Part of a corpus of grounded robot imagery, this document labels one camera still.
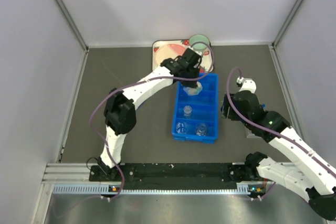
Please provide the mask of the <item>small clear glass dish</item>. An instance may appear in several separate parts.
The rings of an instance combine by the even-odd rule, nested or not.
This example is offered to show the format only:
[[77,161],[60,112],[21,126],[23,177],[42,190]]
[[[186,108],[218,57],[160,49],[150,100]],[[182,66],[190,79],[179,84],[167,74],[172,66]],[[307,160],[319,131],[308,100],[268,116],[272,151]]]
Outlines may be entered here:
[[185,118],[190,118],[192,116],[192,107],[190,105],[186,105],[184,108],[183,108],[183,116]]

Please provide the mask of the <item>clear glass flask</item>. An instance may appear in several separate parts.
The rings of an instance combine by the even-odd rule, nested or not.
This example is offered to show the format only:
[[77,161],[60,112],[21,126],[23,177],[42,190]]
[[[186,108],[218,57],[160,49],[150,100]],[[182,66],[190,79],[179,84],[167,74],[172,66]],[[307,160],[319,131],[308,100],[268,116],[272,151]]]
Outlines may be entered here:
[[195,134],[198,136],[209,136],[211,128],[206,123],[199,123],[195,125]]

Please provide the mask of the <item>clear test tube rack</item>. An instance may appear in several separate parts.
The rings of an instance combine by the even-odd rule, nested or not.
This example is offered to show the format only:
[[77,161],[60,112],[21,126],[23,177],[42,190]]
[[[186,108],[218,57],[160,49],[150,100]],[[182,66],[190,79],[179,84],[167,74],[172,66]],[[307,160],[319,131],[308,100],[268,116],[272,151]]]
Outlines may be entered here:
[[256,136],[254,133],[252,133],[249,129],[246,130],[246,137],[247,138],[259,138],[259,136]]

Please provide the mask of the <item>blue plastic bin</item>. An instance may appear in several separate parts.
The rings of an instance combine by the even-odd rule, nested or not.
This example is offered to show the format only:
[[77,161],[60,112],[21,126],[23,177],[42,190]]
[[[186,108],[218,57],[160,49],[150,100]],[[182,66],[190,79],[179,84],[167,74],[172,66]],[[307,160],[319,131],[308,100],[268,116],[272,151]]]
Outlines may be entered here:
[[[187,95],[183,86],[177,84],[177,92],[175,98],[175,108],[172,122],[172,135],[177,141],[193,141],[207,144],[213,144],[218,138],[218,75],[210,73],[200,80],[203,86],[202,91],[195,96]],[[183,116],[183,108],[190,105],[193,109],[192,116],[185,118]],[[189,130],[187,134],[177,134],[175,126],[177,122],[187,122]],[[195,134],[195,125],[206,123],[210,126],[211,132],[209,136],[198,136]]]

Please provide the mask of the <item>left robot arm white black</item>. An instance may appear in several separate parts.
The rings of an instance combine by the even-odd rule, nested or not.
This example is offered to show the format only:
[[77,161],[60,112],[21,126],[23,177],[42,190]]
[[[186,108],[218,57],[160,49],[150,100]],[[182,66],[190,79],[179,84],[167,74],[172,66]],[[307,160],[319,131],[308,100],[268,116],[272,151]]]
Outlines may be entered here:
[[183,86],[196,88],[202,56],[187,48],[181,56],[167,58],[135,86],[111,90],[103,112],[106,125],[105,147],[98,166],[107,180],[114,180],[119,174],[117,164],[121,161],[121,150],[126,135],[136,125],[136,110],[158,91],[179,81]]

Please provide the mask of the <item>plastic bag with contents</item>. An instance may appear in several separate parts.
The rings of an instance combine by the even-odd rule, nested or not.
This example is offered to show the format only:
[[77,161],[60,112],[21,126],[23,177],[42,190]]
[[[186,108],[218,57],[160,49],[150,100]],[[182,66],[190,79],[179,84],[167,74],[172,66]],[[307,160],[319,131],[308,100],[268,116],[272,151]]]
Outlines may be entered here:
[[196,83],[195,88],[190,88],[190,87],[184,87],[183,90],[184,92],[189,95],[189,96],[195,96],[198,95],[203,89],[203,86],[200,82]]

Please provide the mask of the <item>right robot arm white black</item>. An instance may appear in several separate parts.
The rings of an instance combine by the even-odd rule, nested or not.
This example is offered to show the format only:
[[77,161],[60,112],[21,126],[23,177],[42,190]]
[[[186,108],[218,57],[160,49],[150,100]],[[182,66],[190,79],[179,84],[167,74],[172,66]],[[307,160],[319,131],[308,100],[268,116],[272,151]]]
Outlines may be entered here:
[[261,153],[251,154],[245,162],[248,178],[270,179],[300,196],[320,217],[335,220],[335,167],[314,151],[283,116],[264,110],[248,90],[226,94],[222,113],[227,119],[241,121],[295,166],[289,168]]

